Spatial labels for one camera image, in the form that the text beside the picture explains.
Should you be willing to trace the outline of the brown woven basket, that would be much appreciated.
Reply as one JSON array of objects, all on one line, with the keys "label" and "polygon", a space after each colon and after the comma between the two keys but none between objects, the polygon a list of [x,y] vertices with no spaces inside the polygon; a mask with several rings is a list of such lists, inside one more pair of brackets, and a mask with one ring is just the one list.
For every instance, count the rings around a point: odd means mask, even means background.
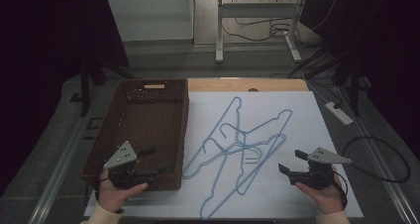
[{"label": "brown woven basket", "polygon": [[139,158],[137,171],[152,171],[165,164],[173,166],[172,174],[155,177],[149,191],[180,189],[188,109],[185,78],[121,80],[80,178],[94,187],[95,175],[104,162],[128,141],[136,152],[148,147],[157,149]]}]

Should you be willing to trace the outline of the white metal desk frame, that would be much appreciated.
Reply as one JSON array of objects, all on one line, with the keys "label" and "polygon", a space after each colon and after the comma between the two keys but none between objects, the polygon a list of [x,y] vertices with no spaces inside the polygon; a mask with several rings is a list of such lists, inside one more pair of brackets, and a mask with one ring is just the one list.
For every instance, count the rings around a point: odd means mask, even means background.
[{"label": "white metal desk frame", "polygon": [[302,58],[296,46],[295,31],[304,2],[305,0],[284,3],[224,3],[223,0],[218,0],[216,61],[221,63],[224,60],[222,22],[225,18],[283,18],[291,20],[288,33],[285,36],[291,56],[295,62],[301,62]]}]

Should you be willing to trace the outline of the white table sheet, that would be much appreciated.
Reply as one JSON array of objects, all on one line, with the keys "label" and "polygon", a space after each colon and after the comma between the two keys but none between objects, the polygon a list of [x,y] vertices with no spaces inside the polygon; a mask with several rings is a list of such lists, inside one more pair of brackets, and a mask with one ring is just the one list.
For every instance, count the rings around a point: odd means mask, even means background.
[{"label": "white table sheet", "polygon": [[[318,210],[313,201],[282,174],[278,165],[292,171],[308,171],[308,163],[295,156],[317,148],[335,149],[315,97],[310,91],[283,92],[190,92],[188,120],[184,138],[183,168],[212,131],[234,97],[242,99],[241,124],[246,130],[276,116],[280,111],[293,112],[284,130],[286,139],[265,162],[259,174],[243,195],[232,196],[208,220],[268,220],[313,217]],[[203,167],[191,179],[181,175],[178,190],[149,191],[129,199],[124,208],[127,216],[146,219],[201,219],[199,209],[210,194],[222,158]]]}]

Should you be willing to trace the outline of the person's right hand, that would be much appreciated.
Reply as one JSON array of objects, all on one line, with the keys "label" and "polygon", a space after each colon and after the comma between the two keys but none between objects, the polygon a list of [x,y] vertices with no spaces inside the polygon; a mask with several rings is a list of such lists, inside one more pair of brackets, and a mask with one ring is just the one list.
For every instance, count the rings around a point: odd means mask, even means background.
[{"label": "person's right hand", "polygon": [[301,182],[296,182],[295,186],[314,200],[322,214],[344,210],[341,192],[333,184],[322,190],[313,189]]}]

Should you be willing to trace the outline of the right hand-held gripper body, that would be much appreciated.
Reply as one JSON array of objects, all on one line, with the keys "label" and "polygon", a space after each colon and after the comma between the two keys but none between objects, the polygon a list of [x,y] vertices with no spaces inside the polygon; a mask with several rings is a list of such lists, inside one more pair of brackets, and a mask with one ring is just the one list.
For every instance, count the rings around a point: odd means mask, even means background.
[{"label": "right hand-held gripper body", "polygon": [[290,183],[294,185],[296,182],[301,182],[313,189],[321,190],[334,181],[333,164],[349,165],[353,161],[326,149],[317,148],[308,154],[306,162],[309,165],[308,171],[291,171],[289,173]]}]

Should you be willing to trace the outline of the person's left hand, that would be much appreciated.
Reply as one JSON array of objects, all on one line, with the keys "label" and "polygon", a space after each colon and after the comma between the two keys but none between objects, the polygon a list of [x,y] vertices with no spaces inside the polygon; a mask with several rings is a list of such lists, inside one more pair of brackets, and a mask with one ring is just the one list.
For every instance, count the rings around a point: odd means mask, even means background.
[{"label": "person's left hand", "polygon": [[135,185],[129,189],[116,188],[108,178],[108,170],[103,170],[99,175],[99,194],[97,203],[105,210],[116,213],[132,196],[148,188],[147,183]]}]

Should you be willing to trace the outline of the black metal stand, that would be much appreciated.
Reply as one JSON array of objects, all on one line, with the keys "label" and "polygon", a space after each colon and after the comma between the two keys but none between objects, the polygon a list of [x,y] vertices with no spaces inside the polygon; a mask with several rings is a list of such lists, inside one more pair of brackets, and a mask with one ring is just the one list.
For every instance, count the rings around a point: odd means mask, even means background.
[{"label": "black metal stand", "polygon": [[104,56],[100,56],[92,49],[85,49],[78,54],[80,63],[80,93],[74,93],[70,101],[81,103],[80,116],[84,117],[90,108],[90,79],[92,79],[95,85],[104,85],[106,82],[106,76],[102,70],[106,67],[116,74],[121,75],[126,79],[135,79],[135,77],[113,64],[109,59]]},{"label": "black metal stand", "polygon": [[359,117],[359,92],[365,88],[360,85],[363,77],[361,62],[358,57],[350,52],[345,51],[338,56],[339,65],[333,75],[332,81],[335,85],[343,85],[347,79],[350,80],[349,103],[354,114]]}]

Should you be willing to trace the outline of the white panel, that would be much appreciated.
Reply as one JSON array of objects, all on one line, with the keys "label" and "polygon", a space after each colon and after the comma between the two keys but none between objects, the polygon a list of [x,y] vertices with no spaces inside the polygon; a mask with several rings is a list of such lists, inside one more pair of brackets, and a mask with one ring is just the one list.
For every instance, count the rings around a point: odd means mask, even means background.
[{"label": "white panel", "polygon": [[193,38],[192,0],[108,0],[123,42]]}]

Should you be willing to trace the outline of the white power strip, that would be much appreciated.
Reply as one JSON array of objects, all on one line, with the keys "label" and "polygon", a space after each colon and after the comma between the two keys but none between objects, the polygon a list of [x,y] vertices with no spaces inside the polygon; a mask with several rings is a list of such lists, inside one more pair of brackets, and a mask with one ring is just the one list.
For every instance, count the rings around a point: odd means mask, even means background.
[{"label": "white power strip", "polygon": [[329,102],[325,104],[326,109],[331,112],[344,126],[351,125],[353,119],[348,116],[340,107],[338,107],[334,102]]}]

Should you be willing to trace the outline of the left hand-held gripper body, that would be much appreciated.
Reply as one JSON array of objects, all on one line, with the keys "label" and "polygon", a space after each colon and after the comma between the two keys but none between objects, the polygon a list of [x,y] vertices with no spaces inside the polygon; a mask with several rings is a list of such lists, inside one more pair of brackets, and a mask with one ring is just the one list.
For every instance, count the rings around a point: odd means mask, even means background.
[{"label": "left hand-held gripper body", "polygon": [[108,178],[116,188],[129,189],[141,183],[152,185],[155,182],[155,170],[136,170],[138,159],[137,152],[126,141],[106,160],[103,168],[108,170]]}]

